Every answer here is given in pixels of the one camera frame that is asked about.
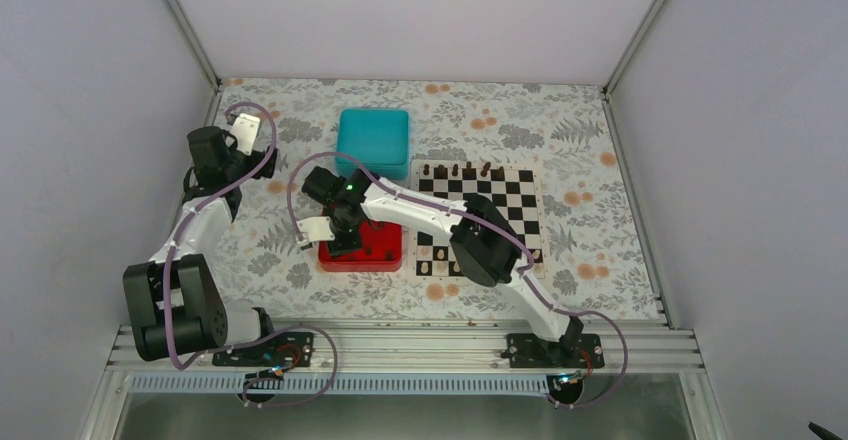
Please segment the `red plastic tray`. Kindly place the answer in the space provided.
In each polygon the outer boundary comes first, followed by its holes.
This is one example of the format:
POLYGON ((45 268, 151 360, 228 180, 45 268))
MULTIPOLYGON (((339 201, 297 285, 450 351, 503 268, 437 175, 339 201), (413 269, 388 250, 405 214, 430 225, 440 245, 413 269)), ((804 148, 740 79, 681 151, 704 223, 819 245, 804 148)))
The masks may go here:
POLYGON ((360 248, 335 255, 330 242, 319 244, 318 264, 327 272, 395 272, 402 265, 403 228, 362 216, 358 226, 360 248))

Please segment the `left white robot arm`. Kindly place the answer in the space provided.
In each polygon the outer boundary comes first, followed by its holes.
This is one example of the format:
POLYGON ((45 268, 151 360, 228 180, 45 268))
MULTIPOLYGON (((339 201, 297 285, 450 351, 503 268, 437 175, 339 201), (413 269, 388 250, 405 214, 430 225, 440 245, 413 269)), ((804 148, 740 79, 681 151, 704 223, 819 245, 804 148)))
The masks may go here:
POLYGON ((227 305, 209 264, 242 200, 244 178, 270 178, 275 147, 255 149, 260 121, 242 115, 229 129, 191 131, 193 165, 183 182, 180 219, 166 243, 144 263, 131 265, 122 283, 136 351, 144 361, 238 344, 255 365, 270 362, 278 337, 261 308, 227 305))

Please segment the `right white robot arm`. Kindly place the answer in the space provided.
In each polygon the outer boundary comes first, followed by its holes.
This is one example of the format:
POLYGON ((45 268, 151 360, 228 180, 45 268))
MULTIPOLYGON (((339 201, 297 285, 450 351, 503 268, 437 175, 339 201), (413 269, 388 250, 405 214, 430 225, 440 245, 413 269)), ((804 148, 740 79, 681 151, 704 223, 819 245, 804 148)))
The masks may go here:
POLYGON ((324 242, 335 253, 350 253, 361 247, 359 230, 368 222, 396 224, 446 241, 461 275, 494 289, 522 314, 549 364, 565 367, 578 357, 582 322, 555 306, 543 290, 533 254, 490 199, 479 194, 442 199, 367 169, 342 177, 323 167, 308 174, 302 191, 322 213, 293 222, 299 247, 324 242))

